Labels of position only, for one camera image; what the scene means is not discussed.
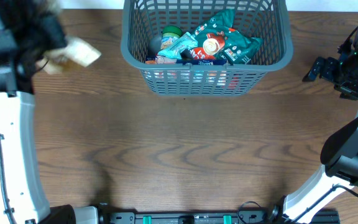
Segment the colourful tissue multipack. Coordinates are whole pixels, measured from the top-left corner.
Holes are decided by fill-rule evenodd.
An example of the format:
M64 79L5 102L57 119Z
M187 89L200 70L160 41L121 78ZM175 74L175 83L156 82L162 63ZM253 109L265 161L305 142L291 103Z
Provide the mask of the colourful tissue multipack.
M202 65L207 67L223 67L229 65L229 61L226 59L170 59L163 56L147 57L145 59L147 65L165 65L165 64L175 64L184 66L184 70L174 71L168 70L156 71L156 72L146 72L143 71L146 79L150 80L155 78L157 81L162 81L164 78L167 79L169 84L174 81L179 80L182 85L192 83L202 83L206 82L209 85L224 86L228 80L227 71L217 71L212 70L206 72L203 70L191 71L194 65Z

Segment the green lid jar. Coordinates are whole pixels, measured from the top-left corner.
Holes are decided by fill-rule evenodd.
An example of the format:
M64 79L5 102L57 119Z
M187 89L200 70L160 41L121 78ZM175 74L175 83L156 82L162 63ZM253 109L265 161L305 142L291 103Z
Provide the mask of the green lid jar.
M182 36L182 30L177 26L166 26L162 31L160 48L166 49Z

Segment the teal wet wipes packet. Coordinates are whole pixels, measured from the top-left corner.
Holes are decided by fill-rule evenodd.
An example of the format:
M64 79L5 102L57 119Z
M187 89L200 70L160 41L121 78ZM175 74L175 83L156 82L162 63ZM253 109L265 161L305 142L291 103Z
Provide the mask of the teal wet wipes packet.
M189 33L186 32L178 40L161 50L157 55L170 59L181 59L181 53L185 50L190 50L198 46L198 41Z

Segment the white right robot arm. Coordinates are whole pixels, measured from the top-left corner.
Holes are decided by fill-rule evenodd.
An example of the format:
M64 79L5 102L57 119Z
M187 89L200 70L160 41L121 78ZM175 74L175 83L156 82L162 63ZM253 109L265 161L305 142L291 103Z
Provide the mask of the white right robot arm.
M338 59L318 57L303 80L323 78L333 83L341 98L358 101L358 26L338 52ZM330 201L358 187L358 110L354 120L328 137L320 161L318 170L298 190L274 206L272 223L311 223Z

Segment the beige brown snack pouch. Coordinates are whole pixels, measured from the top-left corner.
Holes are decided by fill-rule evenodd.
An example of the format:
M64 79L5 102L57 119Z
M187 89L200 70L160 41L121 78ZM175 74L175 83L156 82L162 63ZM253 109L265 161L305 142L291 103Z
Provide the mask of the beige brown snack pouch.
M36 65L47 74L59 74L88 67L101 56L98 49L81 38L66 36L66 40L66 47L45 52Z

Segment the green coffee sachet bag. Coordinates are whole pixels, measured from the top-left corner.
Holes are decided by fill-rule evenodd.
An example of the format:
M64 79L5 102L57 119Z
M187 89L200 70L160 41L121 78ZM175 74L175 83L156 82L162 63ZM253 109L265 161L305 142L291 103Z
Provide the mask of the green coffee sachet bag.
M258 37L246 37L232 28L235 10L225 9L202 22L191 34L198 42L190 49L193 59L227 60L248 64L263 44Z

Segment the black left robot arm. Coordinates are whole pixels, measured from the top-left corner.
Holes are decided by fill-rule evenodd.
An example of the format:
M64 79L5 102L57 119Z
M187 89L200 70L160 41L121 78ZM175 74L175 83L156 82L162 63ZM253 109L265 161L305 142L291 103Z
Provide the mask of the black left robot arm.
M0 1L0 223L99 223L94 206L51 207L34 140L33 76L70 60L86 67L98 50L67 36L58 1Z

